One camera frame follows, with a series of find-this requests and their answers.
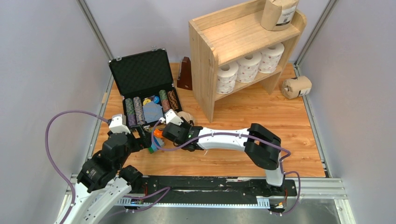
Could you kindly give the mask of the brown paper roll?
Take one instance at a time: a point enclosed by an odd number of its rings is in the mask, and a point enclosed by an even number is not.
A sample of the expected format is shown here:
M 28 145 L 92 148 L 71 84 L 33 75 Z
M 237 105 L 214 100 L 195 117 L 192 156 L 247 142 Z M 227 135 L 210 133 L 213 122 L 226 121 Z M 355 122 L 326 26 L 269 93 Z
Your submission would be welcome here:
M 266 0 L 261 26 L 269 31 L 282 31 L 290 26 L 299 0 Z
M 184 111 L 180 111 L 177 114 L 179 117 L 185 119 L 190 125 L 193 126 L 195 124 L 195 118 L 191 114 Z
M 281 93 L 288 99 L 307 95 L 312 88 L 312 83 L 306 76 L 289 78 L 283 81 Z

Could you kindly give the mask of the white floral paper roll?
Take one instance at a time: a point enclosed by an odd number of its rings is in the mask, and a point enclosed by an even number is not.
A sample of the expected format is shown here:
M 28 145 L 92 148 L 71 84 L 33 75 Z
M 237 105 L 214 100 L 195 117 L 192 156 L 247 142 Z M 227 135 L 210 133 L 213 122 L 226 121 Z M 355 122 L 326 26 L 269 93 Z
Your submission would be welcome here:
M 276 70 L 276 67 L 284 52 L 282 43 L 275 44 L 260 51 L 262 59 L 259 64 L 258 71 L 260 73 L 269 74 Z
M 220 66 L 217 73 L 216 93 L 228 94 L 234 90 L 239 65 L 236 62 Z
M 256 52 L 238 59 L 236 62 L 239 66 L 236 81 L 240 83 L 250 83 L 254 80 L 258 72 L 258 67 L 262 55 Z

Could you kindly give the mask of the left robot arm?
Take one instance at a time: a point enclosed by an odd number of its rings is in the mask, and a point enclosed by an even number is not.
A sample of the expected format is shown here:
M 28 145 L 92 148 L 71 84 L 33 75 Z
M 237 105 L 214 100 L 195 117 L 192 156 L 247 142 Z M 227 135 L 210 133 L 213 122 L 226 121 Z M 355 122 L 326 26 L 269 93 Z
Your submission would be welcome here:
M 138 138 L 109 131 L 102 149 L 82 165 L 74 185 L 75 196 L 58 216 L 57 224 L 97 224 L 123 196 L 142 189 L 142 173 L 124 164 L 131 153 L 149 147 L 151 134 L 141 125 L 133 129 Z

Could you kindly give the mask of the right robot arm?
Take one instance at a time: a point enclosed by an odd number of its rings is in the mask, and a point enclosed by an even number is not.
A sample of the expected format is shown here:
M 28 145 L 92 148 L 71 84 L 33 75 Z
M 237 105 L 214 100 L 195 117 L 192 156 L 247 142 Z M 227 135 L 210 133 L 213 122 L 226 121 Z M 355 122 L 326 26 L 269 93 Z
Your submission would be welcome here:
M 215 130 L 189 124 L 169 123 L 162 136 L 183 150 L 227 149 L 244 152 L 259 168 L 265 170 L 267 190 L 278 195 L 285 189 L 282 173 L 281 138 L 260 124 L 240 130 Z

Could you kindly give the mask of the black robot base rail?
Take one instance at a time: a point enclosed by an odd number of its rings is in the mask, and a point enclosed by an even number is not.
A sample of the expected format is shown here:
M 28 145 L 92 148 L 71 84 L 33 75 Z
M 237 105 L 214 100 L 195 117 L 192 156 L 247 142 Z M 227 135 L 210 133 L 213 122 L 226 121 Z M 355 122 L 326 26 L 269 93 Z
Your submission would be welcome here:
M 280 187 L 265 178 L 210 176 L 144 176 L 132 185 L 141 203 L 180 207 L 264 208 L 284 211 L 287 199 L 298 196 L 294 180 Z

